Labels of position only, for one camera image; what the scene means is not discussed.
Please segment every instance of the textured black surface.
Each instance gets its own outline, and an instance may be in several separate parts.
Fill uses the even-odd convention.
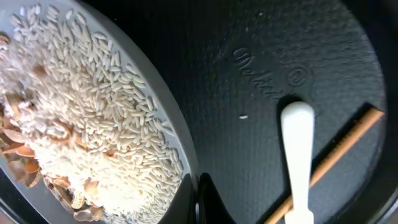
[[[210,173],[237,223],[261,220],[289,188],[277,135],[280,97],[315,107],[314,157],[364,102],[384,109],[374,52],[339,1],[87,2],[159,70],[187,120],[200,171]],[[373,127],[311,190],[317,223],[369,177],[380,130]]]

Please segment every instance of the pile of rice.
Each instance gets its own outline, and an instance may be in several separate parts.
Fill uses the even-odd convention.
[[[157,118],[159,104],[141,91],[146,84],[135,66],[123,65],[112,40],[89,30],[84,15],[44,11],[40,4],[22,7],[11,18],[14,38],[0,46],[5,114],[15,116],[4,96],[23,97],[11,122],[35,151],[41,173],[68,177],[71,191],[103,207],[108,223],[158,222],[183,172],[165,140],[173,131]],[[67,135],[59,123],[73,127],[70,137],[86,147],[51,141]],[[88,179],[98,181],[97,194],[85,192]]]

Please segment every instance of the brown stick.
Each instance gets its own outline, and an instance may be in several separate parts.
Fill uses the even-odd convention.
[[[358,121],[358,123],[344,136],[338,145],[329,153],[329,155],[317,167],[311,176],[310,187],[318,182],[330,168],[356,143],[366,131],[383,115],[382,111],[375,108],[368,112]],[[277,223],[292,207],[293,199],[289,196],[283,204],[264,222],[264,224]]]

